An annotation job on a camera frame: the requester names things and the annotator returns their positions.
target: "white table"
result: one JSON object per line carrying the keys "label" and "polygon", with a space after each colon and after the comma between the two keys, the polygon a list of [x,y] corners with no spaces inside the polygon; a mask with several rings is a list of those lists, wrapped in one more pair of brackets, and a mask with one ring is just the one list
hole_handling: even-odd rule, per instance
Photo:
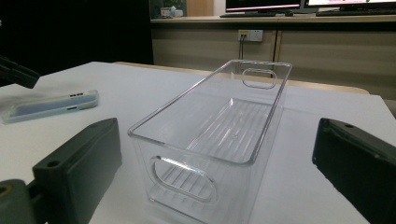
{"label": "white table", "polygon": [[[0,113],[14,102],[98,90],[99,106],[0,124],[0,180],[33,180],[31,168],[86,126],[120,125],[123,165],[91,223],[188,223],[149,202],[127,130],[202,76],[114,63],[87,63],[39,79],[34,89],[0,88]],[[290,86],[250,223],[367,223],[312,163],[320,118],[353,124],[396,146],[396,120],[379,96]]]}

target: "wall socket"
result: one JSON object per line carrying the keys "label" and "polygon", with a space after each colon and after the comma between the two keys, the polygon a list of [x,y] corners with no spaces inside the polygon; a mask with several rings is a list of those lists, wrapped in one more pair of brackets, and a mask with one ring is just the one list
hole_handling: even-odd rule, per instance
{"label": "wall socket", "polygon": [[245,36],[244,41],[262,41],[262,30],[239,30],[238,40],[241,40],[242,35]]}

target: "clear plastic box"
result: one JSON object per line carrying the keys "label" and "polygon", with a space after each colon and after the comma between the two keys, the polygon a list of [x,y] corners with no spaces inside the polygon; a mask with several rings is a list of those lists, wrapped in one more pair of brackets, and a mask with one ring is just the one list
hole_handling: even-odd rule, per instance
{"label": "clear plastic box", "polygon": [[136,123],[148,197],[203,223],[248,223],[290,70],[231,60]]}

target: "desk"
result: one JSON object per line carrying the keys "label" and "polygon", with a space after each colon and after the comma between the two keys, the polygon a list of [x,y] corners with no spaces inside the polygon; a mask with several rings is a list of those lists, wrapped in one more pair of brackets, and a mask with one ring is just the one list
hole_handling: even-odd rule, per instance
{"label": "desk", "polygon": [[[114,63],[87,63],[40,78],[33,90],[0,88],[0,113],[20,100],[96,89],[99,106],[0,124],[0,179],[33,180],[31,167],[86,126],[117,118],[123,165],[91,223],[190,223],[148,202],[127,130],[202,76]],[[376,95],[289,86],[273,153],[250,223],[366,223],[311,162],[318,121],[339,119],[396,145],[396,120]]]}

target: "clear plastic bin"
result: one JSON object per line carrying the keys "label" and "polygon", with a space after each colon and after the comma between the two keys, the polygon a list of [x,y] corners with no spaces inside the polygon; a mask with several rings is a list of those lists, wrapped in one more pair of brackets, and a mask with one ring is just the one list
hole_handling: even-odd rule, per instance
{"label": "clear plastic bin", "polygon": [[203,223],[248,223],[290,69],[229,61],[136,123],[148,197]]}

